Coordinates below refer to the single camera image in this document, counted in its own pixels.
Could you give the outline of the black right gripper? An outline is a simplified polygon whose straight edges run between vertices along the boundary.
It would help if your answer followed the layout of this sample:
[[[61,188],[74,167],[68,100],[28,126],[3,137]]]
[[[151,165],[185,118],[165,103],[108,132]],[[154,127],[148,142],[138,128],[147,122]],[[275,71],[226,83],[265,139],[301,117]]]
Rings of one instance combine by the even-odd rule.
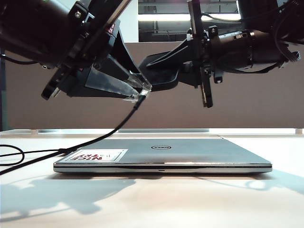
[[[223,72],[216,69],[215,60],[212,58],[211,41],[218,35],[216,26],[206,31],[202,24],[202,13],[198,0],[187,1],[190,23],[191,39],[184,40],[175,49],[168,52],[149,55],[139,65],[140,70],[179,67],[178,80],[182,83],[200,87],[203,106],[213,106],[210,79],[214,83],[223,82]]]

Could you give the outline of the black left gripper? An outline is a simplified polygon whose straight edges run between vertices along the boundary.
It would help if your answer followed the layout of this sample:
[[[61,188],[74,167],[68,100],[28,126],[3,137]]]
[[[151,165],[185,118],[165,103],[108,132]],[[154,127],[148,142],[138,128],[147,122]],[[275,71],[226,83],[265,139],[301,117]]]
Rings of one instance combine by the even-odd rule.
[[[126,48],[119,29],[119,15],[127,0],[81,0],[69,12],[76,23],[73,40],[65,48],[57,72],[42,97],[56,91],[70,97],[111,97],[136,102],[148,96],[151,83],[141,73]]]

